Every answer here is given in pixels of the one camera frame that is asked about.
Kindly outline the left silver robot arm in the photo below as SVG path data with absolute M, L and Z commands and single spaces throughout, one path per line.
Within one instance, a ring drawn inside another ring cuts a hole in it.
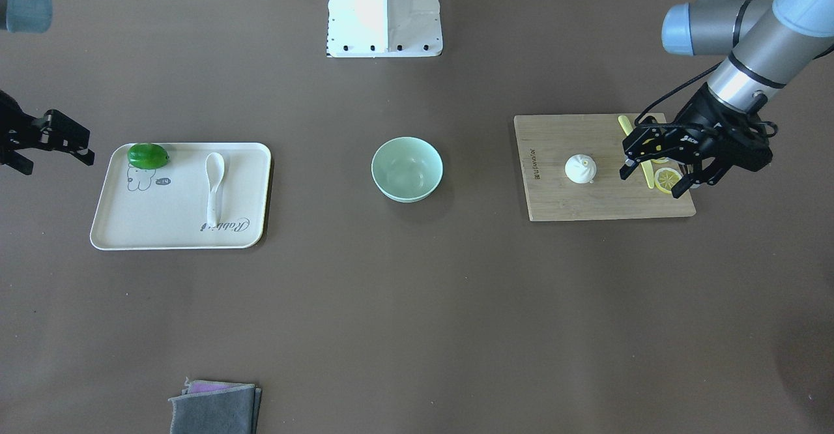
M 721 55 L 669 123 L 646 111 L 622 142 L 624 181 L 640 165 L 667 158 L 684 167 L 670 189 L 680 197 L 717 184 L 733 167 L 751 172 L 773 158 L 778 132 L 759 111 L 813 60 L 832 52 L 833 0 L 696 0 L 667 12 L 667 53 Z

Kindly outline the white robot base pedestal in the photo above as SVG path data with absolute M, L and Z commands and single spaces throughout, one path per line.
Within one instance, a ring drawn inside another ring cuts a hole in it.
M 328 0 L 331 58 L 437 57 L 440 0 Z

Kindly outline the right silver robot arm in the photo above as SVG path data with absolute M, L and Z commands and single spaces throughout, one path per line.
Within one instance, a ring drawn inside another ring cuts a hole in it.
M 44 33 L 53 21 L 53 0 L 2 0 L 2 28 L 9 33 Z M 92 166 L 95 153 L 89 149 L 90 131 L 51 109 L 41 117 L 24 112 L 15 99 L 1 93 L 1 164 L 22 175 L 32 175 L 33 162 L 20 154 L 23 149 L 70 154 Z

